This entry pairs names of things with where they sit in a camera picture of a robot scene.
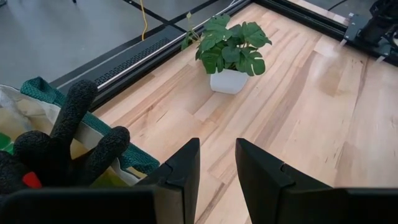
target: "wooden floor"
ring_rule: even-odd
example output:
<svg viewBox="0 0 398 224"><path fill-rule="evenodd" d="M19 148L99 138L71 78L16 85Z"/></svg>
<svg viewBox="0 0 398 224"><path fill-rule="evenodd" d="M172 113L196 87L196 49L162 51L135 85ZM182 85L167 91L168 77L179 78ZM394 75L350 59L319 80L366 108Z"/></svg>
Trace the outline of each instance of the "wooden floor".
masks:
<svg viewBox="0 0 398 224"><path fill-rule="evenodd" d="M195 47L179 53L95 114L126 126L160 162L201 141L197 223L250 223L236 175L234 142L246 138L332 186L398 186L398 72L261 6L256 21L273 46L267 72L237 95L210 90Z"/></svg>

